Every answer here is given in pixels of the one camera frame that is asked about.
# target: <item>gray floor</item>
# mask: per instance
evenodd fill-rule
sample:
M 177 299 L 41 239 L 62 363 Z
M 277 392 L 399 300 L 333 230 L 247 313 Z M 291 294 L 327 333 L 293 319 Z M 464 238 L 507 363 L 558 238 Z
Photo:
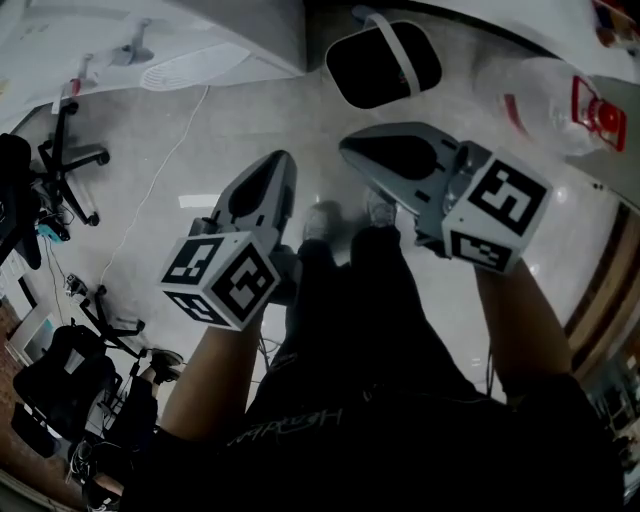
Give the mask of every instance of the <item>gray floor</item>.
M 310 24 L 316 54 L 336 37 L 355 30 L 350 21 L 331 24 L 334 14 L 316 16 Z M 347 219 L 362 213 L 364 186 L 338 154 L 341 138 L 372 124 L 398 121 L 430 123 L 458 139 L 470 139 L 490 149 L 506 146 L 553 183 L 554 199 L 525 259 L 560 320 L 569 318 L 608 238 L 616 200 L 607 192 L 594 190 L 579 171 L 505 131 L 475 102 L 471 78 L 483 56 L 517 50 L 455 22 L 426 15 L 410 17 L 428 31 L 444 69 L 443 80 L 435 89 L 413 99 L 367 112 L 356 110 L 340 97 L 322 67 L 295 80 L 209 91 L 189 136 L 160 175 L 105 278 L 114 312 L 140 317 L 147 323 L 142 343 L 175 350 L 188 360 L 203 332 L 201 325 L 190 321 L 155 286 L 176 238 L 187 234 L 194 217 L 210 213 L 210 209 L 181 209 L 179 196 L 218 194 L 256 159 L 286 149 L 294 156 L 299 175 L 295 215 L 285 242 L 297 248 L 304 213 L 317 200 L 338 201 Z M 327 24 L 331 30 L 319 31 Z M 77 274 L 90 287 L 98 284 L 154 173 L 182 135 L 203 91 L 201 86 L 168 93 L 127 90 L 80 99 L 71 133 L 80 144 L 103 142 L 112 160 L 106 167 L 91 166 L 76 174 L 76 189 L 95 203 L 102 222 L 91 228 L 76 220 L 71 226 L 71 241 L 55 246 L 65 273 Z M 23 129 L 22 135 L 33 144 L 34 157 L 35 143 L 52 131 L 54 121 L 44 110 Z M 408 215 L 401 213 L 398 224 L 428 318 L 465 375 L 484 388 L 488 334 L 472 268 L 413 247 Z M 46 258 L 29 278 L 41 300 L 50 302 L 56 311 Z M 80 317 L 62 293 L 60 301 L 65 322 L 71 314 Z M 263 325 L 265 337 L 282 340 L 283 319 L 282 309 L 270 307 Z M 331 340 L 327 340 L 327 356 L 332 350 Z M 393 340 L 389 340 L 389 350 L 393 350 Z M 128 372 L 132 360 L 114 358 L 118 367 Z M 263 366 L 258 359 L 256 381 L 264 374 Z M 161 390 L 161 406 L 169 391 L 168 387 Z

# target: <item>water bottle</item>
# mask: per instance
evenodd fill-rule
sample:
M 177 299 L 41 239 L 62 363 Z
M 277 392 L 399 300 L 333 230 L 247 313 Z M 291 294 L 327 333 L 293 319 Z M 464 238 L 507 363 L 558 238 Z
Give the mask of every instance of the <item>water bottle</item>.
M 474 91 L 496 117 L 560 155 L 624 150 L 625 113 L 562 60 L 496 58 L 480 70 Z

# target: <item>white desk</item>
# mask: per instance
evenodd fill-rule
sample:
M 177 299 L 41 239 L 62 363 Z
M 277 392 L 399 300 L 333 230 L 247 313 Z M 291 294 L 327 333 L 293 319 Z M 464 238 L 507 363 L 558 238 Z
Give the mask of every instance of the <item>white desk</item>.
M 509 30 L 588 75 L 640 84 L 640 59 L 605 48 L 594 30 L 590 0 L 414 0 Z
M 242 4 L 242 9 L 235 4 Z M 143 20 L 148 62 L 113 65 Z M 302 0 L 5 0 L 0 2 L 0 125 L 60 97 L 86 55 L 96 86 L 138 87 L 154 65 L 217 46 L 211 85 L 288 78 L 306 70 Z

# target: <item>white box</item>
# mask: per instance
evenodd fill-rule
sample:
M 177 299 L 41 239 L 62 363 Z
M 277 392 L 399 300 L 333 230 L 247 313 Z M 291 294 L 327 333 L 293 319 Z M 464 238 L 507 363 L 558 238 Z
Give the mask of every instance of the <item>white box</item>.
M 256 237 L 241 231 L 179 239 L 159 286 L 194 320 L 241 331 L 279 282 Z
M 442 222 L 447 256 L 508 274 L 538 228 L 552 190 L 527 164 L 496 151 Z

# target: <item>white bin handle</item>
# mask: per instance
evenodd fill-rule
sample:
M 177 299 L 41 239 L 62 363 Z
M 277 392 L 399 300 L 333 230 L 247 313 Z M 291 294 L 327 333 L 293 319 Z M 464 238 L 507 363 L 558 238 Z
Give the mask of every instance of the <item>white bin handle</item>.
M 382 32 L 382 35 L 386 39 L 389 48 L 391 48 L 393 56 L 398 61 L 400 69 L 402 69 L 402 73 L 409 84 L 410 96 L 420 94 L 420 82 L 418 81 L 418 75 L 416 75 L 416 71 L 413 69 L 413 65 L 409 60 L 407 52 L 404 51 L 404 47 L 402 46 L 400 39 L 398 39 L 398 36 L 393 31 L 393 28 L 391 28 L 389 22 L 384 18 L 384 16 L 376 12 L 367 16 L 367 20 L 364 23 L 365 29 L 369 28 L 372 23 L 378 26 L 380 32 Z

